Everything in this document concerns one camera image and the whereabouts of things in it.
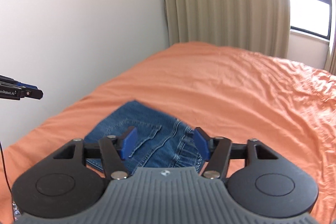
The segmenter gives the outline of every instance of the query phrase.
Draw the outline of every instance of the ribbed gray surface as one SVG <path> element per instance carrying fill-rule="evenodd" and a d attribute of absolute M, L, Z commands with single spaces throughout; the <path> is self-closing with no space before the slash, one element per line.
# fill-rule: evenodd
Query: ribbed gray surface
<path fill-rule="evenodd" d="M 318 224 L 308 213 L 290 219 L 255 215 L 238 205 L 220 180 L 200 177 L 194 167 L 138 168 L 112 181 L 90 209 L 62 219 L 29 215 L 17 224 Z"/>

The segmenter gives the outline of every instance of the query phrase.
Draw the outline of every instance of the jeans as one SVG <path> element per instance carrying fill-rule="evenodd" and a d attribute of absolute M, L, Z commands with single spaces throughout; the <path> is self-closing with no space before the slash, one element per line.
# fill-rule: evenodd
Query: jeans
<path fill-rule="evenodd" d="M 200 172 L 204 161 L 193 141 L 194 131 L 177 118 L 137 101 L 128 102 L 102 120 L 85 138 L 94 143 L 107 135 L 120 136 L 129 126 L 138 130 L 138 140 L 123 164 L 132 175 L 138 167 L 187 167 Z M 101 160 L 87 159 L 102 171 Z"/>

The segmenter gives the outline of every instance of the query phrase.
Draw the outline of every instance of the metal rivet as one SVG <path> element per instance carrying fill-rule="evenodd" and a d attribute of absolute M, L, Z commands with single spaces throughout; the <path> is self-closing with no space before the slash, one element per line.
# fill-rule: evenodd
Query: metal rivet
<path fill-rule="evenodd" d="M 218 179 L 221 176 L 221 174 L 217 171 L 205 171 L 203 174 L 203 177 L 207 179 Z"/>
<path fill-rule="evenodd" d="M 127 173 L 124 171 L 116 171 L 111 174 L 111 178 L 115 180 L 122 180 L 128 177 Z"/>

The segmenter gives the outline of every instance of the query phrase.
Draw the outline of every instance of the blue gripper pad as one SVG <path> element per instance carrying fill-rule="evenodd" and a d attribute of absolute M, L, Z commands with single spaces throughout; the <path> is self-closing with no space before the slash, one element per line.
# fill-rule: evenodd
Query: blue gripper pad
<path fill-rule="evenodd" d="M 209 161 L 210 160 L 210 150 L 208 147 L 208 142 L 206 139 L 203 138 L 203 136 L 197 129 L 194 130 L 193 139 L 194 139 L 195 146 L 198 149 L 198 152 L 202 156 L 202 159 L 205 161 Z"/>
<path fill-rule="evenodd" d="M 119 156 L 122 160 L 126 160 L 128 156 L 132 153 L 137 140 L 138 140 L 138 130 L 135 127 L 123 140 L 122 149 L 119 152 Z"/>
<path fill-rule="evenodd" d="M 16 86 L 25 86 L 26 88 L 29 88 L 29 89 L 38 90 L 38 88 L 34 85 L 28 85 L 28 84 L 24 84 L 24 83 L 21 83 L 21 82 L 18 82 L 15 85 Z"/>

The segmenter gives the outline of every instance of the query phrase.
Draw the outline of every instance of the black cable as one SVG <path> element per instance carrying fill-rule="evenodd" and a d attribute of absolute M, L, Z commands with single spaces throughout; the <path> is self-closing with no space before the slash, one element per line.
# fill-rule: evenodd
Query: black cable
<path fill-rule="evenodd" d="M 7 182 L 8 189 L 9 189 L 9 191 L 10 191 L 10 196 L 11 196 L 11 199 L 12 199 L 12 207 L 13 207 L 12 190 L 11 190 L 11 187 L 10 187 L 9 182 L 8 182 L 8 177 L 7 177 L 7 172 L 6 172 L 6 166 L 5 166 L 5 157 L 4 157 L 4 155 L 3 155 L 1 142 L 0 142 L 0 151 L 1 151 L 1 158 L 2 158 L 3 172 L 4 172 L 4 174 L 5 174 L 5 179 L 6 179 L 6 182 Z M 12 214 L 13 214 L 13 220 L 15 221 L 15 216 L 14 216 L 14 210 L 13 210 L 13 208 L 12 208 Z"/>

